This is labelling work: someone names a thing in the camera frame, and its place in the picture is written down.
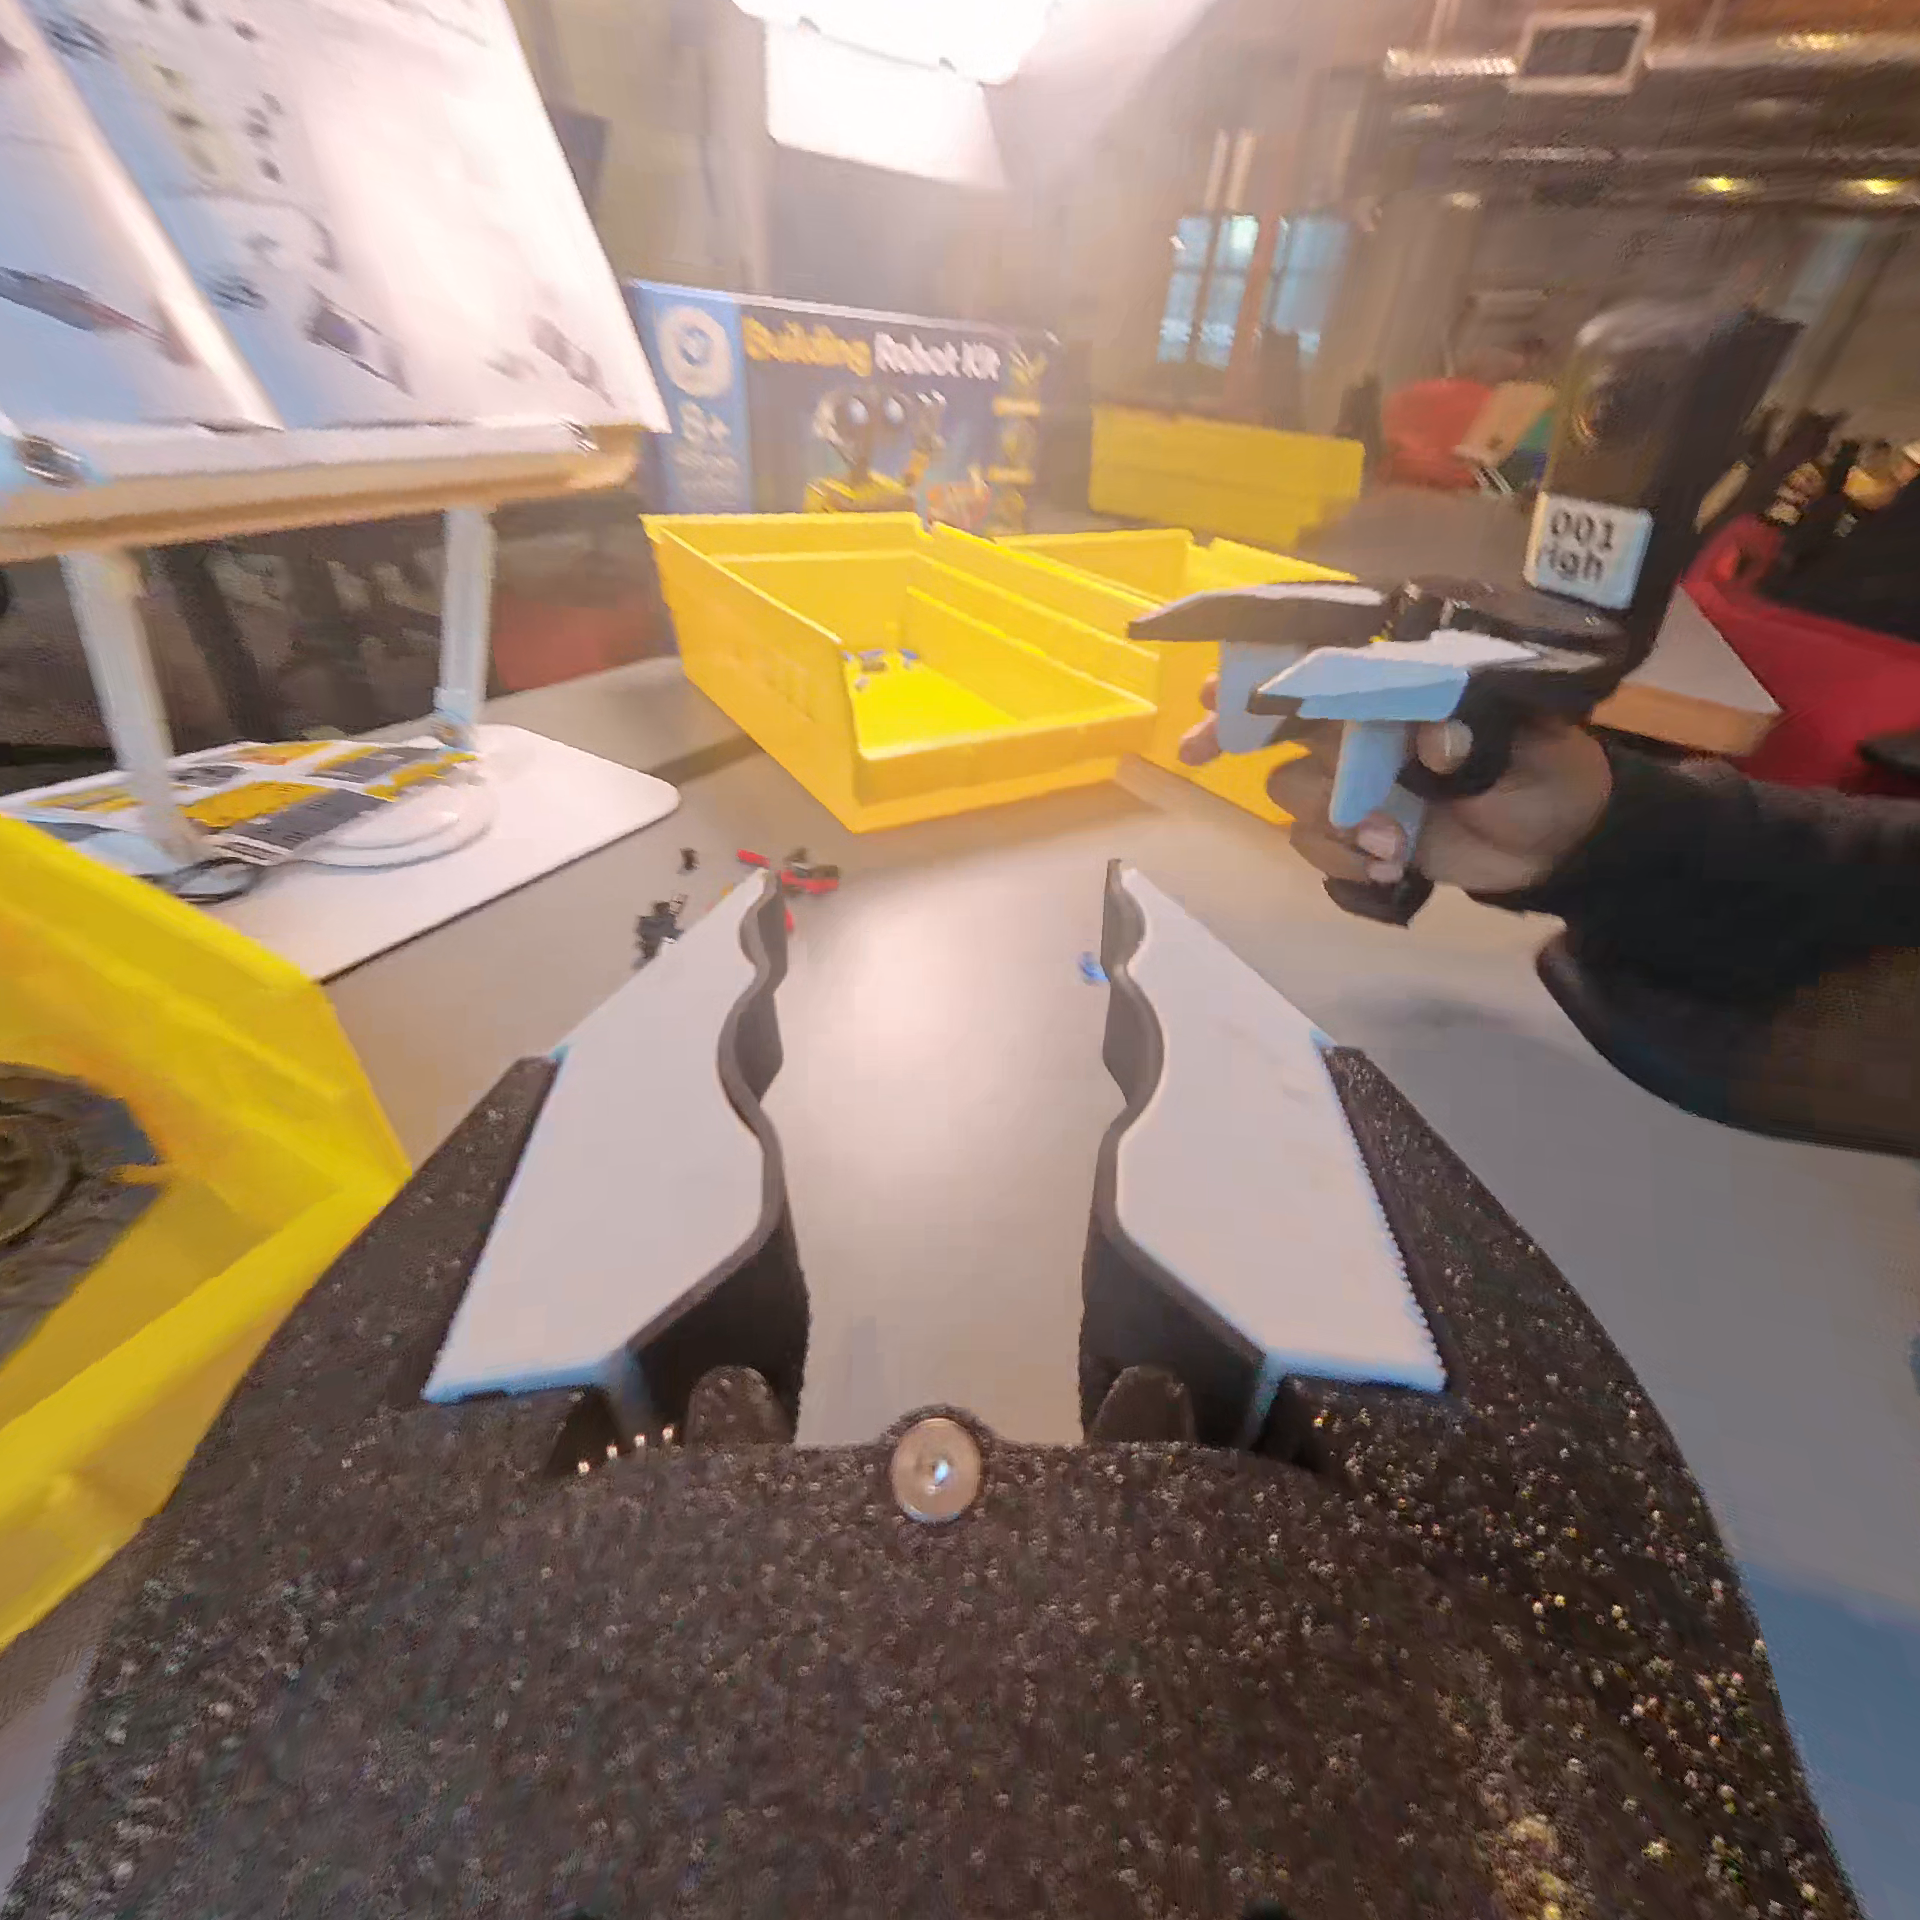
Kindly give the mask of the yellow storage bin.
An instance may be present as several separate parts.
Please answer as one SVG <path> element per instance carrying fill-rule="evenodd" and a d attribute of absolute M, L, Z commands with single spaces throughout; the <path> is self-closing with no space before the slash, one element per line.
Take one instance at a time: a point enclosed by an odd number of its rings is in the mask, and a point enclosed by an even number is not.
<path fill-rule="evenodd" d="M 1146 751 L 1141 609 L 1074 566 L 911 511 L 642 527 L 688 684 L 853 833 L 1102 785 Z M 882 647 L 921 667 L 856 699 L 841 653 Z"/>
<path fill-rule="evenodd" d="M 1079 569 L 1116 593 L 1130 595 L 1137 609 L 1157 609 L 1196 593 L 1351 581 L 1351 573 L 1335 566 L 1230 539 L 1198 541 L 1190 532 L 1174 527 L 1008 534 L 1000 545 Z M 1215 673 L 1215 647 L 1174 645 L 1145 652 L 1159 669 L 1159 714 L 1145 758 L 1261 822 L 1286 828 L 1288 815 L 1271 801 L 1266 779 L 1281 764 L 1295 761 L 1297 749 L 1279 743 L 1258 755 L 1220 755 L 1204 764 L 1181 758 L 1185 734 L 1204 717 L 1199 691 Z"/>
<path fill-rule="evenodd" d="M 329 998 L 23 822 L 2 852 L 5 1105 L 79 1092 L 71 1198 L 141 1198 L 5 1356 L 2 1645 L 156 1516 L 409 1158 Z"/>
<path fill-rule="evenodd" d="M 1089 414 L 1087 508 L 1288 553 L 1359 495 L 1356 439 L 1169 415 L 1100 402 Z"/>

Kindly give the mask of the grey desk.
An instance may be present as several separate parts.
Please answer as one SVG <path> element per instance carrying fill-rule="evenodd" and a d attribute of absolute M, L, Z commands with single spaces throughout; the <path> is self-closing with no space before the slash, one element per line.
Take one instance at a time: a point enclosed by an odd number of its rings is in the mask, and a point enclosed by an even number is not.
<path fill-rule="evenodd" d="M 1446 1405 L 1082 1445 L 1117 852 L 1384 1106 Z M 135 1548 L 5 1916 L 1916 1916 L 1916 1169 L 1672 1110 L 1535 925 L 1169 782 L 853 852 L 780 993 L 799 1445 L 430 1409 L 511 1063 Z"/>

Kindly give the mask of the pile of small brick pieces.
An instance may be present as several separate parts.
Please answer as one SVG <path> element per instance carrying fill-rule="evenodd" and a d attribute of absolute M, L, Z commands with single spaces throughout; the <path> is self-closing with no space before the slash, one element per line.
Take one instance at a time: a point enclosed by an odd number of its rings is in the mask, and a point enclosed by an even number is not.
<path fill-rule="evenodd" d="M 660 950 L 677 943 L 689 921 L 706 913 L 706 894 L 693 886 L 706 876 L 712 895 L 725 894 L 733 881 L 744 881 L 751 874 L 770 874 L 776 881 L 784 901 L 832 895 L 844 884 L 841 868 L 829 859 L 818 859 L 804 847 L 790 847 L 784 854 L 765 854 L 754 847 L 735 847 L 722 861 L 709 861 L 697 847 L 679 852 L 677 881 L 679 889 L 660 895 L 637 913 L 631 930 L 631 966 L 646 970 L 657 961 Z"/>

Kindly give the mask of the person's right hand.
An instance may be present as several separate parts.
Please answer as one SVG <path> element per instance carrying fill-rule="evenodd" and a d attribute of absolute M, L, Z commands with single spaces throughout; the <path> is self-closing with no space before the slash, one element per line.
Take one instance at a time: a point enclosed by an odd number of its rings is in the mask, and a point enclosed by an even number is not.
<path fill-rule="evenodd" d="M 1288 815 L 1288 843 L 1329 881 L 1391 886 L 1424 874 L 1437 886 L 1506 895 L 1545 881 L 1600 820 L 1613 786 L 1602 743 L 1546 715 L 1518 737 L 1503 777 L 1473 797 L 1431 801 L 1412 842 L 1386 814 L 1329 822 L 1340 724 L 1310 724 L 1302 755 L 1278 765 L 1266 795 Z"/>

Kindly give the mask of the white instruction booklet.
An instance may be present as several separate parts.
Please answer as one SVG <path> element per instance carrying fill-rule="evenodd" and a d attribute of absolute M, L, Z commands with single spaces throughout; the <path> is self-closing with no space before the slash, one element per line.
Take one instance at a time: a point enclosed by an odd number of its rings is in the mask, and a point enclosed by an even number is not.
<path fill-rule="evenodd" d="M 664 429 L 505 5 L 2 13 L 17 428 Z"/>

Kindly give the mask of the yellow printed leaflet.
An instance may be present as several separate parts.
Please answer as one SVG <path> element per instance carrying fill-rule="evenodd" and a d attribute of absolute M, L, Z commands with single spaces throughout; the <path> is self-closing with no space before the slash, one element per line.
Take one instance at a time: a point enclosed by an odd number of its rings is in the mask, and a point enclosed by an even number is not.
<path fill-rule="evenodd" d="M 493 818 L 479 758 L 432 739 L 247 741 L 175 758 L 169 785 L 201 867 L 385 871 L 461 847 Z M 124 775 L 15 793 L 5 815 L 121 874 L 180 868 Z"/>

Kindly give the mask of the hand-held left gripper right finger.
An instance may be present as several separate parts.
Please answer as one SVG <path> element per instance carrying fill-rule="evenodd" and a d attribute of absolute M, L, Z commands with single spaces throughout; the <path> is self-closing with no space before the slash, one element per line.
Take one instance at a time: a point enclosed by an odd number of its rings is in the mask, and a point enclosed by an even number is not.
<path fill-rule="evenodd" d="M 1337 1085 L 1352 1055 L 1126 861 L 1097 961 L 1119 1110 L 1095 1157 L 1095 1391 L 1146 1364 L 1190 1397 L 1441 1394 L 1441 1342 Z"/>

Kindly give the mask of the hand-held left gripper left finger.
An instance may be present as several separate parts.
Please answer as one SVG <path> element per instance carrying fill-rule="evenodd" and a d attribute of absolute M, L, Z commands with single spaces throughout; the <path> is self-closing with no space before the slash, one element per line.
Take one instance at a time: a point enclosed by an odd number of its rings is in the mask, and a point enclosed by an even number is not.
<path fill-rule="evenodd" d="M 570 1029 L 424 1378 L 428 1403 L 590 1387 L 657 1403 L 642 1356 L 754 1252 L 784 1178 L 776 881 L 727 889 Z"/>

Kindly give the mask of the red plastic container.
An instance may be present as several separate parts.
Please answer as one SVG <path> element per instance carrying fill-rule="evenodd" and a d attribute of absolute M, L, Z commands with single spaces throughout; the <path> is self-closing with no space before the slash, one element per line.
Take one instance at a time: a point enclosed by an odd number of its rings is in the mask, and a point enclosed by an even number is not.
<path fill-rule="evenodd" d="M 1766 598 L 1760 581 L 1781 545 L 1778 531 L 1737 519 L 1702 545 L 1682 581 L 1775 707 L 1737 764 L 1770 785 L 1913 801 L 1916 772 L 1881 765 L 1865 743 L 1916 734 L 1916 643 Z"/>

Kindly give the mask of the large paned window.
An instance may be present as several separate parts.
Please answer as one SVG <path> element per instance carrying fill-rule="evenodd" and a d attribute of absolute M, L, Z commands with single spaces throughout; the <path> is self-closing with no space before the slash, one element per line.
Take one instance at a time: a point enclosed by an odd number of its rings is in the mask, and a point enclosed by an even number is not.
<path fill-rule="evenodd" d="M 1172 227 L 1157 365 L 1230 367 L 1241 307 L 1254 284 L 1258 234 L 1250 213 L 1185 213 Z M 1352 225 L 1329 211 L 1278 222 L 1257 330 L 1288 335 L 1302 371 L 1312 367 L 1327 333 L 1351 242 Z"/>

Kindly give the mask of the blue robot kit box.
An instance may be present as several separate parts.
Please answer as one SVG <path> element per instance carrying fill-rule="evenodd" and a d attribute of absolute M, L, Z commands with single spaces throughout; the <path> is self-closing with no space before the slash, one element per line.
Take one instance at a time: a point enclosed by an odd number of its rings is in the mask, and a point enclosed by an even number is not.
<path fill-rule="evenodd" d="M 625 297 L 668 414 L 664 511 L 1025 527 L 1053 335 L 646 278 Z"/>

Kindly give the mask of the wooden edged table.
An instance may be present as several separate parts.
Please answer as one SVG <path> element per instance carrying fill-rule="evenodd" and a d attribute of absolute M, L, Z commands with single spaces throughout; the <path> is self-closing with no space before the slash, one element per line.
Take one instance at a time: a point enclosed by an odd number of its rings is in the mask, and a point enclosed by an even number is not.
<path fill-rule="evenodd" d="M 1593 710 L 1600 730 L 1737 761 L 1781 719 L 1781 707 L 1679 588 L 1647 659 Z"/>

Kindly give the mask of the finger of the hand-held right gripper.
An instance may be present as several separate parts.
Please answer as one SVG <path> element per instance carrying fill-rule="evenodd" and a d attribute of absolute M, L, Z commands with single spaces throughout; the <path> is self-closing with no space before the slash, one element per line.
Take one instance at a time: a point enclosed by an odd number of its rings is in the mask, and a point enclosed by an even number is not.
<path fill-rule="evenodd" d="M 1214 647 L 1210 739 L 1215 755 L 1254 755 L 1279 743 L 1284 719 L 1253 709 L 1257 693 L 1319 649 L 1352 649 L 1384 631 L 1389 589 L 1375 585 L 1253 585 L 1193 593 L 1134 618 L 1126 638 Z"/>
<path fill-rule="evenodd" d="M 1439 631 L 1425 639 L 1372 639 L 1362 647 L 1286 647 L 1245 694 L 1250 715 L 1272 722 L 1335 722 L 1327 820 L 1351 833 L 1373 815 L 1400 834 L 1422 834 L 1425 801 L 1404 785 L 1415 734 L 1460 709 L 1472 679 L 1510 665 L 1510 639 L 1479 631 Z"/>

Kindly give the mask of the bright light panel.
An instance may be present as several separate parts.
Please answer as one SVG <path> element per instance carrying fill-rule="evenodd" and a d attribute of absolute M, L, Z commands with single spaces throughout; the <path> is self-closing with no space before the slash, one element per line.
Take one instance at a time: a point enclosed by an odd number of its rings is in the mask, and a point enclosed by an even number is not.
<path fill-rule="evenodd" d="M 975 191 L 1002 187 L 992 97 L 1050 2 L 735 2 L 761 35 L 765 133 L 784 153 Z"/>

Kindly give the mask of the white booklet stand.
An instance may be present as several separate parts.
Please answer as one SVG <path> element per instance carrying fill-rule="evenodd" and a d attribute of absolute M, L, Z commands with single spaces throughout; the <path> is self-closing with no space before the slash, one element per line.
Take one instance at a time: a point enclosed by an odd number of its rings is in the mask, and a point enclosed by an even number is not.
<path fill-rule="evenodd" d="M 172 789 L 173 741 L 136 610 L 136 548 L 441 511 L 430 722 L 468 751 L 488 684 L 493 511 L 609 489 L 633 473 L 642 435 L 642 423 L 529 415 L 245 433 L 93 426 L 49 439 L 5 418 L 2 562 L 62 564 L 108 739 L 136 803 L 136 833 L 157 851 L 159 871 L 175 874 L 208 851 Z"/>

